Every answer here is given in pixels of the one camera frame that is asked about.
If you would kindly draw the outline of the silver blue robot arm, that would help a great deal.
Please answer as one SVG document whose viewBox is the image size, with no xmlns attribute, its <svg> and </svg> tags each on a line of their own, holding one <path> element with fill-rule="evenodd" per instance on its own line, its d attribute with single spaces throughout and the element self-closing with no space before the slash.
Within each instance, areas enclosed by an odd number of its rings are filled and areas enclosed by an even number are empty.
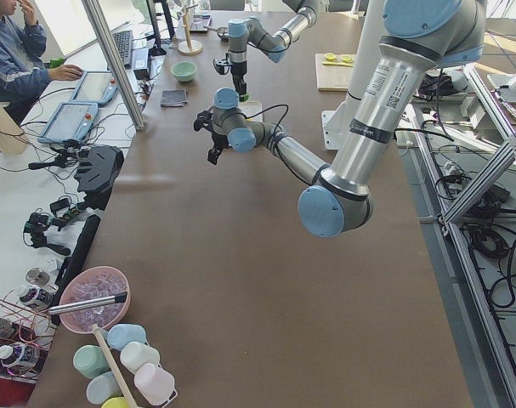
<svg viewBox="0 0 516 408">
<path fill-rule="evenodd" d="M 368 179 L 424 74 L 481 57 L 486 4 L 387 1 L 381 7 L 380 58 L 332 163 L 299 144 L 280 124 L 250 121 L 239 107 L 246 93 L 247 49 L 255 47 L 271 60 L 280 60 L 315 24 L 325 4 L 293 1 L 290 7 L 294 17 L 275 33 L 254 17 L 229 22 L 228 51 L 214 65 L 218 73 L 230 74 L 234 85 L 215 93 L 212 107 L 199 114 L 194 127 L 212 135 L 207 155 L 211 163 L 225 148 L 248 152 L 260 145 L 280 158 L 307 185 L 298 199 L 303 226 L 313 235 L 333 237 L 359 228 L 371 217 L 374 203 Z"/>
<path fill-rule="evenodd" d="M 325 13 L 329 1 L 283 1 L 295 15 L 275 33 L 268 32 L 257 17 L 232 19 L 228 23 L 228 51 L 225 64 L 230 69 L 235 91 L 240 101 L 247 98 L 247 48 L 252 46 L 278 63 L 286 51 L 312 27 L 319 14 Z"/>
</svg>

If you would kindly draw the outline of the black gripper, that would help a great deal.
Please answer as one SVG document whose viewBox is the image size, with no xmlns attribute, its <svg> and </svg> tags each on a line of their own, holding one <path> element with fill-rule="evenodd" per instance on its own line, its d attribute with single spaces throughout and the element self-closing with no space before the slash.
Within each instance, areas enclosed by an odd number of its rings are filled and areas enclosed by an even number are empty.
<svg viewBox="0 0 516 408">
<path fill-rule="evenodd" d="M 227 136 L 224 134 L 212 132 L 213 139 L 213 147 L 207 153 L 207 160 L 216 165 L 218 163 L 218 159 L 222 154 L 221 149 L 225 149 L 229 147 L 229 141 Z"/>
<path fill-rule="evenodd" d="M 233 77 L 233 82 L 237 83 L 237 93 L 240 97 L 247 96 L 247 85 L 244 82 L 246 75 L 246 62 L 232 62 L 230 72 Z"/>
</svg>

